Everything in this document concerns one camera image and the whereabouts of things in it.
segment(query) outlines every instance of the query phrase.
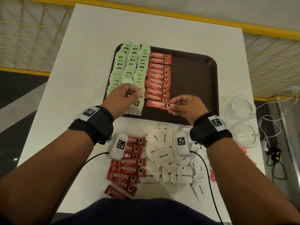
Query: clear glass cup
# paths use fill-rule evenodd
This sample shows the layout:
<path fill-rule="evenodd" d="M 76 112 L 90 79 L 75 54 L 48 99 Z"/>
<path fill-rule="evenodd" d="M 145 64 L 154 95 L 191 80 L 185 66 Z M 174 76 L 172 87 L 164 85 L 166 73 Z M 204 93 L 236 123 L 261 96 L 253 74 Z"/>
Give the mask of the clear glass cup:
<path fill-rule="evenodd" d="M 233 120 L 250 120 L 255 117 L 256 107 L 247 96 L 237 95 L 225 108 L 224 115 Z"/>
<path fill-rule="evenodd" d="M 229 128 L 235 142 L 245 148 L 253 148 L 260 141 L 258 129 L 249 121 L 238 121 Z"/>

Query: table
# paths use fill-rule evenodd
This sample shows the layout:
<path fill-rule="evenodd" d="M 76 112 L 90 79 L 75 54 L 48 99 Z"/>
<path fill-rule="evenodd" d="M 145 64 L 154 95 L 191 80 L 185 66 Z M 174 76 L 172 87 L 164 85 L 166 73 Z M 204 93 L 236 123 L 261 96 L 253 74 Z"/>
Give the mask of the table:
<path fill-rule="evenodd" d="M 223 119 L 222 105 L 229 98 L 239 94 L 252 98 L 241 29 L 77 4 L 19 164 L 64 132 L 80 111 L 101 104 L 115 48 L 123 42 L 212 57 L 218 67 L 220 116 Z M 157 125 L 155 121 L 120 117 L 114 122 L 114 132 L 143 136 Z M 106 149 L 107 145 L 97 144 L 91 156 Z M 260 145 L 248 151 L 250 158 L 264 173 Z M 110 183 L 105 179 L 109 164 L 110 160 L 104 157 L 89 162 L 73 183 L 58 212 L 74 213 L 106 197 L 104 190 Z M 213 192 L 222 220 L 229 222 L 215 183 Z M 211 197 L 199 203 L 190 185 L 144 184 L 137 192 L 138 197 L 172 198 L 219 220 Z"/>

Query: brown tray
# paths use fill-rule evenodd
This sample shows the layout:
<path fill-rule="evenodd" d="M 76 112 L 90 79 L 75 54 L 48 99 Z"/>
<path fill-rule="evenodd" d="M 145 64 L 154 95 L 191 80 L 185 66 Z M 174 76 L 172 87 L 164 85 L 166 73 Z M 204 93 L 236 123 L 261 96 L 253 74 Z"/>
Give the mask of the brown tray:
<path fill-rule="evenodd" d="M 218 72 L 214 59 L 206 55 L 152 46 L 151 51 L 172 54 L 170 99 L 182 94 L 195 95 L 201 98 L 209 112 L 219 115 Z M 123 117 L 189 125 L 185 118 L 169 114 L 167 110 L 146 106 L 146 102 L 141 116 L 123 115 Z"/>

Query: white cable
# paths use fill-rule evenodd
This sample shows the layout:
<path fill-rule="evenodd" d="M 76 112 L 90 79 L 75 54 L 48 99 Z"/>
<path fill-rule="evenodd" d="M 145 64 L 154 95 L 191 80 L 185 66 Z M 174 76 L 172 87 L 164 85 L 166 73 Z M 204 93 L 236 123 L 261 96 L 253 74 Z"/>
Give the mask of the white cable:
<path fill-rule="evenodd" d="M 282 100 L 282 101 L 277 101 L 277 102 L 267 102 L 267 103 L 280 103 L 280 102 L 284 102 L 284 101 L 286 101 L 286 100 L 288 100 L 288 99 L 290 99 L 290 98 L 287 98 L 287 99 Z M 264 116 L 262 116 L 262 117 L 259 118 L 259 120 L 258 120 L 258 127 L 259 127 L 259 129 L 263 132 L 263 134 L 264 134 L 264 136 L 265 136 L 264 138 L 267 140 L 269 147 L 270 147 L 270 142 L 269 142 L 268 138 L 270 138 L 270 137 L 275 137 L 275 136 L 277 136 L 277 135 L 279 135 L 279 134 L 281 133 L 281 128 L 276 124 L 276 121 L 282 120 L 283 117 L 284 117 L 285 114 L 286 114 L 287 109 L 289 109 L 289 108 L 291 108 L 292 106 L 294 106 L 294 105 L 297 103 L 297 101 L 298 101 L 298 96 L 297 96 L 297 98 L 296 98 L 296 101 L 295 101 L 290 107 L 288 107 L 288 108 L 286 108 L 286 109 L 284 110 L 283 116 L 282 116 L 280 119 L 275 120 L 275 117 L 272 116 L 272 115 L 264 115 Z M 266 116 L 270 116 L 270 117 L 272 117 L 274 120 L 270 120 L 270 119 L 264 118 L 264 117 L 266 117 Z M 273 135 L 273 136 L 267 136 L 266 133 L 261 129 L 261 124 L 262 124 L 263 119 L 264 119 L 264 120 L 267 120 L 267 121 L 272 121 L 272 122 L 279 128 L 279 132 L 276 133 L 276 134 Z"/>
<path fill-rule="evenodd" d="M 282 101 L 277 101 L 277 102 L 266 102 L 266 103 L 264 103 L 263 105 L 265 105 L 265 104 L 267 104 L 267 103 L 281 103 L 281 102 L 284 102 L 284 101 L 287 101 L 287 100 L 289 100 L 290 98 L 287 98 L 287 99 L 285 99 L 285 100 L 282 100 Z"/>

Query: white floor stripe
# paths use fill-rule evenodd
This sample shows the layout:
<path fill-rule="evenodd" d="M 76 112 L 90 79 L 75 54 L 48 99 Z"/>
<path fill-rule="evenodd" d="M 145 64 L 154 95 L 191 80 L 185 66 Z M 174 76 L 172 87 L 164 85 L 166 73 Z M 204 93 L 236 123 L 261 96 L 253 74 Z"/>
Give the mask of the white floor stripe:
<path fill-rule="evenodd" d="M 38 109 L 46 84 L 0 109 L 0 133 Z"/>

